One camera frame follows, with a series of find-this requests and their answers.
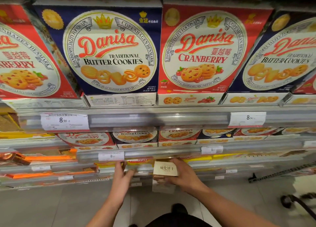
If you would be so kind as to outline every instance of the gold crown logo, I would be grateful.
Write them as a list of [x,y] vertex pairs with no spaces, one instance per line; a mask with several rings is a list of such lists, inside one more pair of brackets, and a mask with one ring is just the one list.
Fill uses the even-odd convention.
[[97,23],[99,28],[101,28],[101,29],[111,29],[113,19],[110,19],[110,17],[105,18],[104,14],[101,14],[101,18],[99,18],[97,16],[97,18],[93,19],[93,20]]
[[214,18],[212,18],[212,16],[207,18],[207,26],[211,27],[211,28],[218,27],[220,25],[221,21],[223,21],[223,20],[224,19],[222,19],[221,17],[217,17],[217,14],[215,14]]
[[142,17],[142,18],[146,18],[147,13],[144,12],[144,11],[141,11],[141,12],[139,13],[139,15],[140,15],[140,17]]

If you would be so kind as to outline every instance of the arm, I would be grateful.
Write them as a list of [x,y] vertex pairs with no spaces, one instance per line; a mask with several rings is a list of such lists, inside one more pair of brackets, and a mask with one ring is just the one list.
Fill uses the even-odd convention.
[[179,176],[168,177],[167,181],[197,198],[223,227],[277,227],[208,188],[184,161],[174,158],[171,162],[176,165]]
[[86,227],[112,227],[115,217],[123,204],[124,197],[130,185],[135,170],[129,170],[124,174],[126,162],[115,164],[114,178],[110,194],[101,209],[95,214]]

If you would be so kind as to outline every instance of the black shoe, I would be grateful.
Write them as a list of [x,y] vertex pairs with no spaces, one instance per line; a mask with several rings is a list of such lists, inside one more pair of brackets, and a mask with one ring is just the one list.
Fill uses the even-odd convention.
[[171,213],[184,213],[184,214],[188,214],[188,211],[186,210],[186,208],[184,207],[184,205],[182,204],[173,204],[171,207]]

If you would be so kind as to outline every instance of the tile floor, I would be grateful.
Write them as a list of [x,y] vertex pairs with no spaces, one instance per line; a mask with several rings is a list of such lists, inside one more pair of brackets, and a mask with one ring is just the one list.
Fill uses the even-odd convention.
[[[207,183],[219,194],[244,208],[256,212],[281,227],[315,227],[316,221],[302,208],[285,209],[279,198],[283,194],[316,192],[316,175],[284,177],[248,184],[245,180],[218,180]],[[1,227],[84,227],[101,207],[111,188],[110,181],[89,184],[11,190],[0,193]],[[213,227],[221,227],[195,198],[177,191],[174,195],[153,193],[151,187],[133,187],[125,197],[114,226],[143,227],[182,203],[189,214]]]

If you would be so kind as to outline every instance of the right hand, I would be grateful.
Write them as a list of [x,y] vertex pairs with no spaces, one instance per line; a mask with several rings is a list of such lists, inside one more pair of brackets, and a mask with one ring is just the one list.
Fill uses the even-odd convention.
[[183,160],[172,158],[170,162],[173,162],[176,165],[178,177],[166,177],[166,181],[180,186],[184,192],[192,196],[195,196],[199,191],[210,191],[210,189],[200,181],[192,167]]

